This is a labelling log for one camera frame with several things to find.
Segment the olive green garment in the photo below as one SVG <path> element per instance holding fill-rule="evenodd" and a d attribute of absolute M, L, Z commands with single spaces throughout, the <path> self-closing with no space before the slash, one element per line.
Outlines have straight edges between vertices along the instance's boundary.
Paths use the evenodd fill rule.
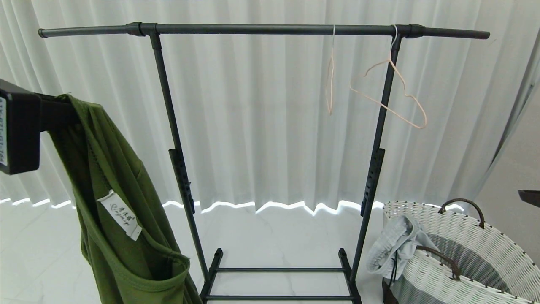
<path fill-rule="evenodd" d="M 104 304 L 202 303 L 150 177 L 99 104 L 70 95 L 81 124 L 50 131 L 70 177 L 82 230 L 83 256 Z M 142 227 L 131 239 L 98 199 L 113 190 Z"/>

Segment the white wicker basket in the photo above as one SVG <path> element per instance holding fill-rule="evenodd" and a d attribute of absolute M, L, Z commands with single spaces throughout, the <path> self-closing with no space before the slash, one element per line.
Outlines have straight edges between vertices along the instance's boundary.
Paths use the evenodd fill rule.
<path fill-rule="evenodd" d="M 464 201 L 478 211 L 480 220 L 446 212 L 447 205 Z M 439 260 L 418 250 L 403 275 L 391 286 L 401 304 L 526 304 L 540 301 L 540 269 L 523 249 L 484 222 L 476 204 L 455 199 L 441 208 L 406 201 L 384 204 L 384 223 L 410 215 L 419 220 L 440 252 L 454 260 L 461 279 Z"/>

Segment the black vertical pole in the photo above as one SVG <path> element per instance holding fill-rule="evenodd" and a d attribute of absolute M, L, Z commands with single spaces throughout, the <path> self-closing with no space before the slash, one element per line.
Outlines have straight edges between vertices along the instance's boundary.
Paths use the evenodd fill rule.
<path fill-rule="evenodd" d="M 391 58 L 392 62 L 396 64 L 397 53 L 399 52 L 401 45 L 401 34 L 397 34 L 394 37 L 394 43 L 392 44 Z M 386 71 L 386 79 L 384 81 L 384 89 L 382 92 L 381 103 L 388 106 L 390 100 L 390 90 L 392 89 L 392 82 L 394 80 L 394 68 L 388 63 Z M 375 200 L 375 191 L 379 182 L 379 175 L 381 173 L 382 160 L 384 158 L 384 149 L 381 149 L 382 130 L 384 128 L 384 121 L 386 119 L 386 109 L 381 107 L 379 110 L 379 119 L 377 120 L 377 127 L 375 129 L 375 139 L 373 140 L 373 150 L 371 161 L 369 164 L 369 172 L 366 181 L 366 191 L 364 193 L 364 200 L 362 202 L 362 226 L 360 227 L 360 235 L 358 237 L 358 243 L 356 244 L 356 253 L 354 254 L 353 267 L 351 270 L 349 280 L 351 282 L 356 281 L 356 275 L 358 273 L 358 266 L 360 265 L 360 256 L 362 255 L 362 249 L 364 248 L 364 241 L 366 240 L 366 232 L 368 230 L 369 217 L 373 207 L 373 201 Z"/>
<path fill-rule="evenodd" d="M 187 171 L 184 161 L 184 155 L 182 153 L 182 146 L 180 144 L 180 135 L 178 132 L 178 126 L 176 124 L 176 117 L 174 115 L 174 107 L 172 104 L 171 89 L 169 88 L 167 80 L 167 72 L 165 70 L 165 61 L 163 60 L 163 53 L 161 51 L 161 40 L 159 34 L 155 31 L 150 34 L 150 40 L 152 42 L 152 48 L 154 49 L 154 56 L 156 58 L 156 65 L 158 68 L 159 82 L 161 83 L 161 90 L 163 91 L 163 98 L 165 100 L 165 107 L 167 109 L 167 116 L 169 125 L 171 126 L 172 139 L 174 142 L 174 149 L 169 150 L 169 155 L 174 168 L 174 175 L 176 176 L 176 182 L 180 190 L 180 196 L 184 205 L 184 210 L 187 216 L 187 222 L 190 225 L 191 236 L 193 237 L 193 243 L 195 244 L 195 250 L 197 251 L 197 257 L 199 258 L 199 264 L 201 266 L 202 275 L 205 282 L 209 280 L 208 268 L 206 267 L 206 261 L 204 259 L 203 246 L 197 232 L 197 225 L 195 224 L 195 213 L 193 199 L 191 197 L 190 183 L 187 179 Z"/>

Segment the brown handle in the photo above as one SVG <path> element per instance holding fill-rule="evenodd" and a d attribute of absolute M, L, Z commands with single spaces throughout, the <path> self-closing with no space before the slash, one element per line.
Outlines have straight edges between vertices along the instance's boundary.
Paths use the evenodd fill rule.
<path fill-rule="evenodd" d="M 485 223 L 484 214 L 480 210 L 480 207 L 478 207 L 478 205 L 475 202 L 471 201 L 471 200 L 467 200 L 467 199 L 449 200 L 448 202 L 444 203 L 441 206 L 441 209 L 439 209 L 439 213 L 443 214 L 446 211 L 446 206 L 450 205 L 451 203 L 455 203 L 455 202 L 465 202 L 465 203 L 471 204 L 476 209 L 476 211 L 478 212 L 478 216 L 480 217 L 480 224 L 478 226 L 481 227 L 482 229 L 485 229 L 485 227 L 484 227 L 484 223 Z"/>
<path fill-rule="evenodd" d="M 459 281 L 460 280 L 460 276 L 461 276 L 461 270 L 460 268 L 457 266 L 457 263 L 454 262 L 454 260 L 452 260 L 451 258 L 445 256 L 444 254 L 436 251 L 435 249 L 433 248 L 429 248 L 429 247 L 425 247 L 425 246 L 416 246 L 416 249 L 420 249 L 420 250 L 424 250 L 424 251 L 427 251 L 427 252 L 431 252 L 433 253 L 434 255 L 437 255 L 439 256 L 440 258 L 442 258 L 444 261 L 446 261 L 449 265 L 450 265 L 450 269 L 452 269 L 452 278 Z"/>

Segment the light under curtain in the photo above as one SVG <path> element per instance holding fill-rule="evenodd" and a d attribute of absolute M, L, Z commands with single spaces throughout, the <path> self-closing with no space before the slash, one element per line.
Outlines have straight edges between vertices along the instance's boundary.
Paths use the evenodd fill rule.
<path fill-rule="evenodd" d="M 10 1 L 0 6 L 0 77 L 49 95 L 102 104 L 142 158 L 163 200 L 180 202 L 173 147 L 148 38 L 41 39 L 38 28 L 157 23 L 408 24 L 485 30 L 487 41 L 405 39 L 397 67 L 428 125 L 388 114 L 376 199 L 441 204 L 474 198 L 514 108 L 540 28 L 535 0 Z M 388 37 L 338 36 L 334 106 L 325 99 L 330 36 L 162 35 L 193 196 L 214 202 L 360 203 Z M 390 107 L 422 123 L 394 81 Z M 71 199 L 48 134 L 40 169 L 0 175 L 3 202 Z"/>

